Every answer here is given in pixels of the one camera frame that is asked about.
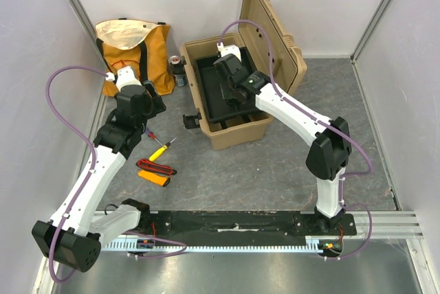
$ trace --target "case lid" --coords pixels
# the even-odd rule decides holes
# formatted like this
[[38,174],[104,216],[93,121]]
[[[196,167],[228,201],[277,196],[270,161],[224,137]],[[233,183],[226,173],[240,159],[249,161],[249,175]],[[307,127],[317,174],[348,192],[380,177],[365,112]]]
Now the case lid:
[[[243,0],[240,19],[261,25],[269,35],[273,47],[274,77],[276,83],[293,95],[307,66],[301,50],[292,35],[287,34],[269,0]],[[269,47],[261,32],[247,23],[239,24],[239,33],[259,71],[269,75]]]

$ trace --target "cream fabric flap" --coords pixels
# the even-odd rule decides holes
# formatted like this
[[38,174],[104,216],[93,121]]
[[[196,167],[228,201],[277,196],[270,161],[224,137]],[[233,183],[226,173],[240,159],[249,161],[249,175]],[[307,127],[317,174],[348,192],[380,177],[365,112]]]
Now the cream fabric flap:
[[158,24],[133,19],[103,21],[95,26],[96,36],[106,45],[128,50],[145,40]]

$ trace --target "black strap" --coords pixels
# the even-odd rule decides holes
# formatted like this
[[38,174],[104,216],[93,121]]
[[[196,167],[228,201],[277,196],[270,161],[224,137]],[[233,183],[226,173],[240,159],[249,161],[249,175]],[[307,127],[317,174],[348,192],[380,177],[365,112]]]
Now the black strap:
[[109,66],[109,63],[107,62],[107,60],[104,57],[104,47],[103,47],[103,43],[104,41],[101,40],[100,38],[96,39],[96,45],[98,46],[98,50],[102,56],[102,59],[105,61],[105,65],[107,66],[107,69],[109,69],[110,72],[113,72]]
[[145,81],[148,80],[148,70],[147,70],[147,53],[146,53],[146,43],[142,41],[139,43],[140,48],[140,59],[139,59],[139,72],[140,72],[140,82],[144,84]]

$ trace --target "white gear rack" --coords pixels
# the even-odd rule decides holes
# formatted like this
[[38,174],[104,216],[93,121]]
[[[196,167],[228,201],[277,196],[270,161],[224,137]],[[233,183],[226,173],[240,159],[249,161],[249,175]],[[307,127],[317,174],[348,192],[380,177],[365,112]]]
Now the white gear rack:
[[[119,236],[109,242],[102,251],[134,251],[134,252],[150,252],[150,251],[179,251],[180,246],[155,246],[152,249],[137,248],[138,240],[145,240],[140,236]],[[322,253],[318,248],[319,240],[306,238],[305,246],[188,246],[187,252],[197,253]]]

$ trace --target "red screwdriver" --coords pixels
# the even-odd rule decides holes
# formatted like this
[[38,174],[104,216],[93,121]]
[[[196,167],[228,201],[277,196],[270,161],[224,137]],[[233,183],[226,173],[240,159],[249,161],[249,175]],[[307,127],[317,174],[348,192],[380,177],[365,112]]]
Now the red screwdriver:
[[159,143],[160,146],[163,146],[163,144],[159,142],[159,140],[156,138],[156,135],[154,135],[154,133],[151,130],[149,130],[147,127],[145,127],[145,133],[148,135],[148,137],[154,139],[157,143]]

